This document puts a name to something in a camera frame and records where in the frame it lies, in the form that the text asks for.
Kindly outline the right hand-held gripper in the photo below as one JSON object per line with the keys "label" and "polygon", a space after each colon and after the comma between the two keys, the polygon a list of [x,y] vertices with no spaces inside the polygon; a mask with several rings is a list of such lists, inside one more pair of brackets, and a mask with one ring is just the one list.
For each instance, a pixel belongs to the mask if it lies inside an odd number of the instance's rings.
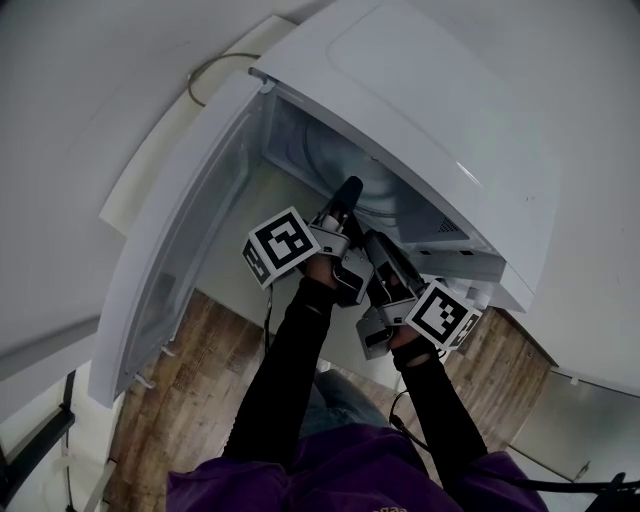
{"label": "right hand-held gripper", "polygon": [[365,358],[386,355],[391,338],[403,325],[412,327],[438,350],[457,350],[482,312],[438,281],[431,281],[418,296],[417,270],[384,233],[367,231],[364,249],[374,267],[368,285],[371,307],[356,323]]}

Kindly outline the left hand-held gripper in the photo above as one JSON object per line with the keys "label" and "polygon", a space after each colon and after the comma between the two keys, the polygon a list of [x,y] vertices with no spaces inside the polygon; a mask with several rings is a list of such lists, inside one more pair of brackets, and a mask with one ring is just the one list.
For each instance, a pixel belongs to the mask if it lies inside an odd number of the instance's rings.
{"label": "left hand-held gripper", "polygon": [[363,182],[350,176],[334,193],[311,223],[289,207],[252,230],[242,256],[261,289],[311,256],[326,256],[338,283],[338,305],[362,303],[373,275],[373,265],[364,252],[364,234],[353,214]]}

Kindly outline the round glass turntable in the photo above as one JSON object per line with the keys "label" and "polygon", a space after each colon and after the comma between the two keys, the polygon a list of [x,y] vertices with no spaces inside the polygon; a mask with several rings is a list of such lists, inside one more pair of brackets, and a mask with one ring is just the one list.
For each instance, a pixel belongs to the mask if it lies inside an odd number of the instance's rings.
{"label": "round glass turntable", "polygon": [[309,121],[302,135],[309,168],[323,185],[336,191],[350,177],[363,183],[357,210],[378,218],[396,215],[394,196],[402,183],[378,160],[328,126]]}

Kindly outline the person's right forearm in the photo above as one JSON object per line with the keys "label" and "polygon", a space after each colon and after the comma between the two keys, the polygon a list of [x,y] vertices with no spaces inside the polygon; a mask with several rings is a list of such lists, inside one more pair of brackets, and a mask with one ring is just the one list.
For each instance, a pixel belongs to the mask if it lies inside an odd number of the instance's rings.
{"label": "person's right forearm", "polygon": [[440,476],[458,473],[488,453],[458,397],[435,346],[409,326],[392,336],[390,349]]}

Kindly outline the person's left forearm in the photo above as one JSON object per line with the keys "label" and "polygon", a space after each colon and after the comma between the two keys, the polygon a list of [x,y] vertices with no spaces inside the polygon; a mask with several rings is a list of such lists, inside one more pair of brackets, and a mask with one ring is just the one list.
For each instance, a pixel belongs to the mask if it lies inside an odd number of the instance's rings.
{"label": "person's left forearm", "polygon": [[307,261],[305,275],[243,398],[223,457],[291,463],[337,301],[332,271],[327,256],[314,255]]}

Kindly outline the white microwave oven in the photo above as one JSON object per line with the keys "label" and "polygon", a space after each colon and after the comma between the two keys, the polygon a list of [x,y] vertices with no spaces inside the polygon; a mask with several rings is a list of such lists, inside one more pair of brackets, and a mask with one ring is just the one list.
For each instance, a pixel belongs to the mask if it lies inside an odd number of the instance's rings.
{"label": "white microwave oven", "polygon": [[529,309],[559,197],[535,113],[470,49],[408,0],[338,0],[250,67],[266,87],[263,150],[316,191],[309,121],[402,183],[396,215],[357,210],[425,274],[494,284],[490,304]]}

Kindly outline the person's left leg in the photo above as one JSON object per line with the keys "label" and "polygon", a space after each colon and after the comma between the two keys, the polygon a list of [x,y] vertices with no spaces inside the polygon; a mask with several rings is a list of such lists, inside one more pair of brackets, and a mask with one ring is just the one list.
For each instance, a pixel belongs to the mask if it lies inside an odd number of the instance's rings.
{"label": "person's left leg", "polygon": [[299,438],[350,424],[390,426],[379,408],[338,371],[316,371]]}

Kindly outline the white microwave door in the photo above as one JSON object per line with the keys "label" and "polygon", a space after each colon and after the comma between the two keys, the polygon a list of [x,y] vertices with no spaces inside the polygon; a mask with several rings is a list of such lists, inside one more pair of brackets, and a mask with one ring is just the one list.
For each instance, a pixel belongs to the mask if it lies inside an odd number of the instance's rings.
{"label": "white microwave door", "polygon": [[99,404],[112,407],[175,336],[208,248],[257,158],[263,85],[232,73],[151,187],[100,316],[88,381]]}

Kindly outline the person's purple sweatshirt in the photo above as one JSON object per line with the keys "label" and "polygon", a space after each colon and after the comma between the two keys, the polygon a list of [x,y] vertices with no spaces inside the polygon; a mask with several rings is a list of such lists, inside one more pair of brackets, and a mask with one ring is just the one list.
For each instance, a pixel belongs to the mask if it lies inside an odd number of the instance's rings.
{"label": "person's purple sweatshirt", "polygon": [[391,428],[351,424],[302,439],[294,463],[215,458],[168,477],[166,512],[548,512],[509,454],[476,460],[447,488]]}

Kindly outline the frosted glass door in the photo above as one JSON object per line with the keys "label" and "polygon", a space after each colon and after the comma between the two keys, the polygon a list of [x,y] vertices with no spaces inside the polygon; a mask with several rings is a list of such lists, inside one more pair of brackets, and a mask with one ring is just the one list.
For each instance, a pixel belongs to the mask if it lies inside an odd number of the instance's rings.
{"label": "frosted glass door", "polygon": [[640,480],[640,398],[551,372],[510,447],[571,481]]}

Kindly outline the black framed window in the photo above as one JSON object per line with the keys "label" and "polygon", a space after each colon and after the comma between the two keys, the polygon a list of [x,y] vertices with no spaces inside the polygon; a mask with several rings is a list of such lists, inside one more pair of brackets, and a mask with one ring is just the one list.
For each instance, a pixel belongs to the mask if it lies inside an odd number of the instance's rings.
{"label": "black framed window", "polygon": [[0,512],[97,511],[114,411],[88,396],[90,365],[0,422]]}

